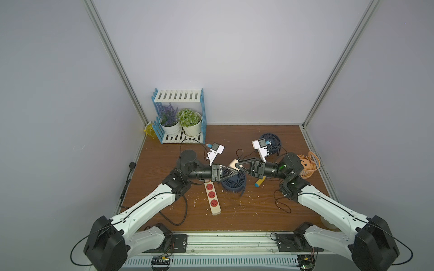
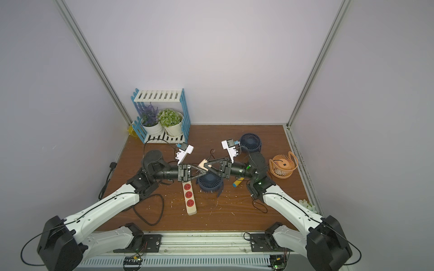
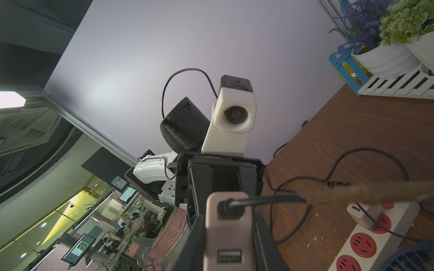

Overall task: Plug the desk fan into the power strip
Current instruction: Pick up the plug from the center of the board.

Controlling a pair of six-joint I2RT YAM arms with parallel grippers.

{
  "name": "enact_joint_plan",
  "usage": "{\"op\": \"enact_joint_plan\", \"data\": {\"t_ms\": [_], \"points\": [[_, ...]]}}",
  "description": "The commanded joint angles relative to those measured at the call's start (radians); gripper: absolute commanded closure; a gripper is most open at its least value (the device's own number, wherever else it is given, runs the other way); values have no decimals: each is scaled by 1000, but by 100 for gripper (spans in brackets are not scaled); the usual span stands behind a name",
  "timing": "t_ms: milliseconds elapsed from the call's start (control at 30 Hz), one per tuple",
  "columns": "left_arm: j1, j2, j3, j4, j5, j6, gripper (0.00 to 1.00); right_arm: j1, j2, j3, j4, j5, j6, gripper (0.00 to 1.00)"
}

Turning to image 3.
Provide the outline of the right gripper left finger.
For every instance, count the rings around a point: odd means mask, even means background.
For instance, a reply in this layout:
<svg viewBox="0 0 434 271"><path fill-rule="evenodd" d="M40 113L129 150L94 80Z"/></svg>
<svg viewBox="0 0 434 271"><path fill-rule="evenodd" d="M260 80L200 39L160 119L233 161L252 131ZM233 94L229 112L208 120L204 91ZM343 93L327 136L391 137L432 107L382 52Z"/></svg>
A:
<svg viewBox="0 0 434 271"><path fill-rule="evenodd" d="M196 218L190 235L176 262L174 271L203 271L203 253L205 251L206 219Z"/></svg>

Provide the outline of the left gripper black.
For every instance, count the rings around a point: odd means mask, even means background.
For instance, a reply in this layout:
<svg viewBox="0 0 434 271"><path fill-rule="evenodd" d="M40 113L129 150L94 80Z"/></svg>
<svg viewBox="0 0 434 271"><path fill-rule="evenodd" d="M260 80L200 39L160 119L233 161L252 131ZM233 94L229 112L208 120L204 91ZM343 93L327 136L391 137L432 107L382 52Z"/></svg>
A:
<svg viewBox="0 0 434 271"><path fill-rule="evenodd" d="M188 220L195 220L206 214L207 199L214 192L261 195L263 175L259 159L184 151L177 159L175 205L186 204Z"/></svg>

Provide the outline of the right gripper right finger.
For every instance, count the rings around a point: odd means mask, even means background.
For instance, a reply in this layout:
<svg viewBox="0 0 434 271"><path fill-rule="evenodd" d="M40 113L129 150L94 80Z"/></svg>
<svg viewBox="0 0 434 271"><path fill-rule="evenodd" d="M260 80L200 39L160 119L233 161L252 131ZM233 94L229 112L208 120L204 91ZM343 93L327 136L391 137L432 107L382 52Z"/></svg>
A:
<svg viewBox="0 0 434 271"><path fill-rule="evenodd" d="M290 271L259 211L253 212L253 243L258 271Z"/></svg>

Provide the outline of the pink USB charger plug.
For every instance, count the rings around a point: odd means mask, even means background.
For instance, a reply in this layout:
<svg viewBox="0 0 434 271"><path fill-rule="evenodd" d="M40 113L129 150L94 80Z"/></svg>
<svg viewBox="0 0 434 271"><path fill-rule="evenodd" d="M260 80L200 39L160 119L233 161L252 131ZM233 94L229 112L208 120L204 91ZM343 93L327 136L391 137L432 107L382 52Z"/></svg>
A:
<svg viewBox="0 0 434 271"><path fill-rule="evenodd" d="M350 203L347 206L347 212L360 226L366 229L373 229L374 221L378 222L383 215L383 207L380 204Z"/></svg>
<svg viewBox="0 0 434 271"><path fill-rule="evenodd" d="M206 202L205 271L255 271L253 213L246 207L239 219L222 219L218 204L228 199L247 199L244 192L214 192Z"/></svg>

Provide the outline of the cream power strip red sockets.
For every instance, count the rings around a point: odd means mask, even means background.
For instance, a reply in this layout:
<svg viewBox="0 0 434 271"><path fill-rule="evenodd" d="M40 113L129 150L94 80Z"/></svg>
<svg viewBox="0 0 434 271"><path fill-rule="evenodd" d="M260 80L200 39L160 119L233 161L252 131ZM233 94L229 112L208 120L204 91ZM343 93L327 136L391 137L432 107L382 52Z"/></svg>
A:
<svg viewBox="0 0 434 271"><path fill-rule="evenodd" d="M416 202L396 203L385 210L382 226L406 235L420 212ZM377 271L385 260L397 251L402 238L387 231L366 229L356 225L335 260L330 271Z"/></svg>

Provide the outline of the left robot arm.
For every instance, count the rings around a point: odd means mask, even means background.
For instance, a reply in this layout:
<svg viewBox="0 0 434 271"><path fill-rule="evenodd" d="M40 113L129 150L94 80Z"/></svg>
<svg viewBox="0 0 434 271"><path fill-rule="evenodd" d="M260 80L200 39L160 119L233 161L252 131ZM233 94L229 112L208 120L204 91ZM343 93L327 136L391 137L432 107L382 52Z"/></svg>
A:
<svg viewBox="0 0 434 271"><path fill-rule="evenodd" d="M252 93L224 93L210 119L184 98L160 124L171 151L146 152L127 177L143 191L155 191L159 199L185 210L189 223L205 215L214 192L259 196L264 164L244 156L256 113Z"/></svg>

